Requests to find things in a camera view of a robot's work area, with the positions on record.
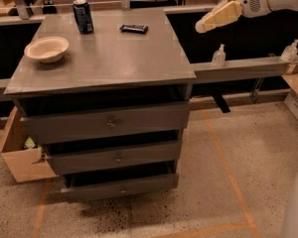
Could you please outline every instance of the white bowl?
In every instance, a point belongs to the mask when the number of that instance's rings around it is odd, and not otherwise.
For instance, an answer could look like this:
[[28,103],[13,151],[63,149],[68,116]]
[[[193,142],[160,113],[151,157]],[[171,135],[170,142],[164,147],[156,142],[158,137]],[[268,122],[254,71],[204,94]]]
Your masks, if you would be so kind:
[[32,60],[51,63],[60,60],[69,48],[68,40],[61,37],[45,37],[30,43],[24,54]]

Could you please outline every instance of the orange line on floor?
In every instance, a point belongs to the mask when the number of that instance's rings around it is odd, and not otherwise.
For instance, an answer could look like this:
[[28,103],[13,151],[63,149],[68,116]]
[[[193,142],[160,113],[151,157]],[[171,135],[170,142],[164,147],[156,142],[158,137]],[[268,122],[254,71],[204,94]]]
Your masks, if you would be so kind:
[[223,150],[223,148],[221,146],[221,143],[219,141],[219,138],[218,138],[218,136],[217,136],[217,134],[216,134],[216,132],[215,132],[212,124],[211,124],[211,121],[209,120],[209,117],[208,117],[206,111],[204,111],[203,109],[201,109],[201,112],[202,112],[203,118],[204,118],[204,120],[205,120],[205,122],[206,122],[206,124],[207,124],[207,126],[209,128],[209,131],[210,131],[210,134],[211,134],[212,139],[214,141],[214,144],[215,144],[215,146],[216,146],[216,148],[218,150],[218,153],[220,155],[220,158],[221,158],[221,161],[222,161],[223,166],[225,168],[225,171],[226,171],[226,174],[228,176],[228,179],[229,179],[229,181],[231,183],[231,186],[232,186],[232,188],[233,188],[233,190],[234,190],[234,192],[236,194],[236,197],[238,199],[239,205],[240,205],[240,207],[241,207],[241,209],[242,209],[242,211],[243,211],[243,213],[244,213],[244,215],[246,217],[246,220],[247,220],[247,223],[249,225],[249,228],[251,229],[253,236],[255,238],[259,238],[260,236],[259,236],[259,233],[258,233],[257,228],[255,226],[254,220],[253,220],[253,218],[252,218],[252,216],[251,216],[251,214],[250,214],[250,212],[248,210],[246,201],[245,201],[245,199],[244,199],[244,197],[243,197],[243,195],[242,195],[242,193],[241,193],[241,191],[240,191],[240,189],[238,187],[236,178],[234,177],[234,175],[233,175],[233,173],[231,171],[231,168],[229,166],[229,163],[227,161],[227,158],[225,156],[225,153],[224,153],[224,150]]
[[220,233],[225,233],[228,231],[236,231],[242,229],[248,229],[247,222],[237,222],[228,225],[221,225],[221,226],[214,226],[214,227],[207,227],[198,230],[190,230],[186,232],[176,233],[176,234],[168,234],[163,236],[158,236],[156,238],[198,238],[202,236],[208,235],[216,235]]
[[36,222],[34,224],[32,238],[40,237],[40,231],[41,231],[41,227],[42,227],[44,211],[46,209],[46,200],[48,197],[48,193],[50,191],[51,184],[52,184],[52,179],[50,179],[50,178],[46,179],[46,182],[45,182],[44,188],[43,188],[43,192],[42,192],[42,196],[41,196],[41,200],[40,200],[40,205],[39,205],[39,210],[37,213]]

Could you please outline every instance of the spray bottle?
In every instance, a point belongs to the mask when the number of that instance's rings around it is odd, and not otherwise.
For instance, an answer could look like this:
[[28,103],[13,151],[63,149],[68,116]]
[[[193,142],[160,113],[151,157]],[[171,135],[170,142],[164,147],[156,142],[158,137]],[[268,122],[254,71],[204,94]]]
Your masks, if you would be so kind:
[[296,39],[292,45],[289,45],[285,48],[284,52],[281,55],[281,59],[283,61],[286,62],[292,62],[295,60],[297,53],[298,53],[298,49],[297,49],[297,45],[298,45],[298,40]]
[[225,63],[226,53],[224,51],[224,44],[221,44],[218,51],[213,55],[212,65],[216,67],[223,67]]

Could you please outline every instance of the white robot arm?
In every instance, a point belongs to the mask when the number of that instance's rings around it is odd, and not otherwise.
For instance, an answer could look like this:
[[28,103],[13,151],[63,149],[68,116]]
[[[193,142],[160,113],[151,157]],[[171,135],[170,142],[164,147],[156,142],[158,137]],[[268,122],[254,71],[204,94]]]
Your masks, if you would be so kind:
[[199,33],[228,25],[242,15],[247,18],[259,17],[277,10],[298,11],[298,0],[223,0],[196,24]]

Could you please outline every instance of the can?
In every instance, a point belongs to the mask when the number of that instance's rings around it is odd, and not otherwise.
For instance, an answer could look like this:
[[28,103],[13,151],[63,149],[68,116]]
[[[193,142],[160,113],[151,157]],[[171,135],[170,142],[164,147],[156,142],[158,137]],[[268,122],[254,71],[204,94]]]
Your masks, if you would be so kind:
[[74,0],[73,10],[78,30],[83,34],[91,33],[93,31],[93,24],[87,1]]

